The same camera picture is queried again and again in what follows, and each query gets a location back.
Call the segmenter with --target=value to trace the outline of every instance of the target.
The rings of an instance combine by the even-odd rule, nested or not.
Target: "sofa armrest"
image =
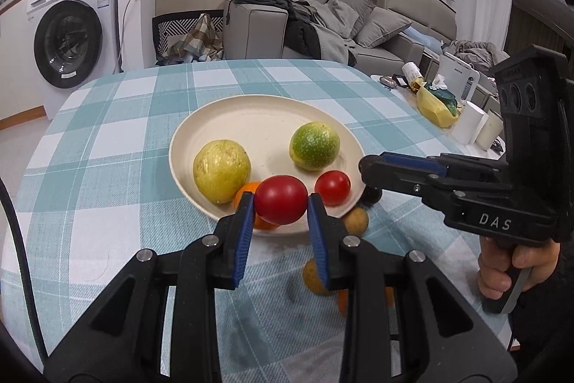
[[[381,45],[382,48],[388,52],[392,52],[398,58],[401,58],[405,63],[414,62],[418,67],[423,58],[425,47],[416,43],[411,38],[403,33],[399,33],[395,37],[386,41]]]
[[[280,59],[287,11],[268,5],[226,1],[223,48],[226,59]]]

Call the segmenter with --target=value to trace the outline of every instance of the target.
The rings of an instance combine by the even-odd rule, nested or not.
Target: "checkered tablecloth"
[[[403,100],[333,62],[184,64],[90,82],[52,121],[17,197],[48,352],[137,250],[180,250],[213,230],[214,221],[173,182],[168,147],[190,112],[237,94],[286,96],[322,109],[350,129],[366,154],[460,153]],[[480,309],[476,236],[447,228],[419,199],[392,192],[369,216],[370,242],[394,254],[423,250],[495,333],[507,331],[506,317]],[[216,294],[226,382],[338,381],[344,320],[335,297],[315,296],[303,284],[301,269],[311,257],[306,236],[254,236],[240,287]],[[9,233],[0,298],[5,325],[39,365]],[[169,312],[166,320],[169,328]],[[164,343],[167,371],[168,336]]]

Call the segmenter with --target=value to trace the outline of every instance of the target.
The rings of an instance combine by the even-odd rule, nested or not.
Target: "yellow plastic bag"
[[[433,124],[442,129],[453,125],[458,117],[454,117],[444,103],[424,87],[417,93],[418,110]]]

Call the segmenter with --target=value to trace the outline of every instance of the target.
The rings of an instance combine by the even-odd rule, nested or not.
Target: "metal screw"
[[[208,234],[202,239],[205,247],[215,247],[219,243],[219,237],[214,234]]]
[[[343,239],[343,243],[347,247],[357,247],[361,243],[361,239],[355,235],[348,235]]]
[[[415,263],[422,263],[427,259],[427,256],[420,250],[411,250],[409,252],[409,258]]]
[[[142,248],[136,254],[136,258],[141,262],[146,262],[148,260],[151,260],[151,257],[153,257],[153,250],[150,250],[149,248]]]

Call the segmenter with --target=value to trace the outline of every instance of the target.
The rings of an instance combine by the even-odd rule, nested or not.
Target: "plaid cloth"
[[[403,100],[334,62],[218,61],[90,82],[52,121],[17,197],[48,352],[137,250],[148,247],[163,254],[212,232],[214,221],[183,198],[173,182],[168,147],[190,112],[238,94],[286,96],[322,109],[351,130],[366,154],[460,153]],[[440,213],[393,192],[385,192],[369,215],[370,242],[394,254],[423,250],[495,333],[507,331],[506,317],[485,315],[480,308],[476,236],[447,228]],[[338,381],[344,320],[334,296],[315,296],[303,284],[301,269],[311,257],[306,236],[253,236],[240,287],[216,293],[226,383]],[[10,235],[1,288],[5,324],[39,365]],[[168,332],[164,344],[167,372]]]
[[[223,43],[217,36],[210,14],[202,14],[188,34],[168,37],[167,46],[165,57],[191,55],[199,62],[220,60],[223,57]]]

